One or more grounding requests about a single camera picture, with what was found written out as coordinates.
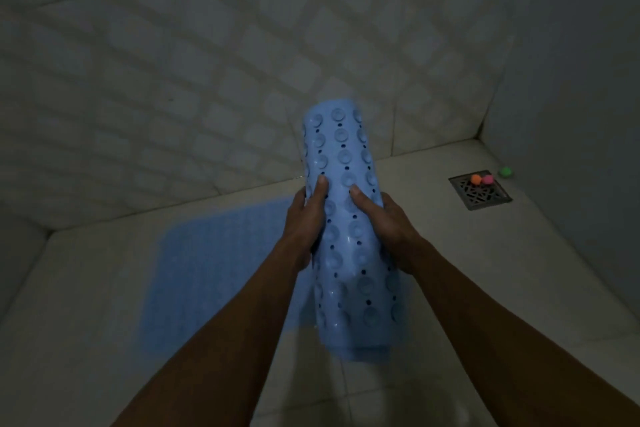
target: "tile floor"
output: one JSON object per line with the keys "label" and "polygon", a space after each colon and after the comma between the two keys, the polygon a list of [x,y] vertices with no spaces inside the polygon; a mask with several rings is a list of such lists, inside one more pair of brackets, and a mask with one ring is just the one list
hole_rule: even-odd
{"label": "tile floor", "polygon": [[[377,163],[419,231],[496,300],[640,403],[640,324],[519,189],[469,212],[448,178],[497,169],[477,141]],[[167,228],[292,194],[291,180],[59,232],[0,327],[2,425],[106,427],[162,364],[131,345]],[[252,422],[267,426],[491,426],[428,303],[382,366],[341,362],[313,328],[282,335]]]}

